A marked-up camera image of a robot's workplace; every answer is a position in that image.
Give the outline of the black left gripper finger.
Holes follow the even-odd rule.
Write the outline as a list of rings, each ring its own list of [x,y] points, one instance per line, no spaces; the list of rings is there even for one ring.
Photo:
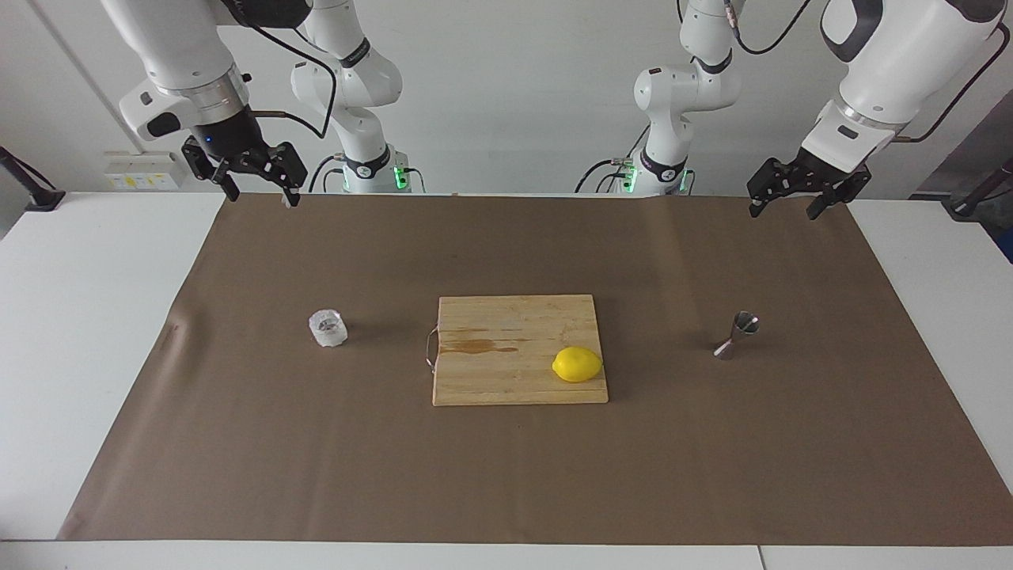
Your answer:
[[[837,203],[851,203],[864,190],[865,185],[872,178],[869,169],[859,169],[856,173],[843,178],[839,183],[822,184],[822,191],[817,198],[810,206],[806,207],[806,215],[809,220],[819,219],[826,209]]]
[[[769,203],[795,194],[796,174],[795,163],[768,158],[746,183],[750,217],[757,218]]]

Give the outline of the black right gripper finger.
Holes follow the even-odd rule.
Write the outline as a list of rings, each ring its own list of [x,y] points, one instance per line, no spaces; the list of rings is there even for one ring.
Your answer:
[[[261,180],[281,188],[286,208],[299,205],[308,172],[292,143],[249,149],[245,152],[245,166]]]
[[[210,183],[216,184],[224,192],[229,202],[237,201],[241,192],[231,177],[227,161],[214,165],[194,136],[187,137],[181,146],[181,152],[194,178],[198,178],[199,181],[210,181]]]

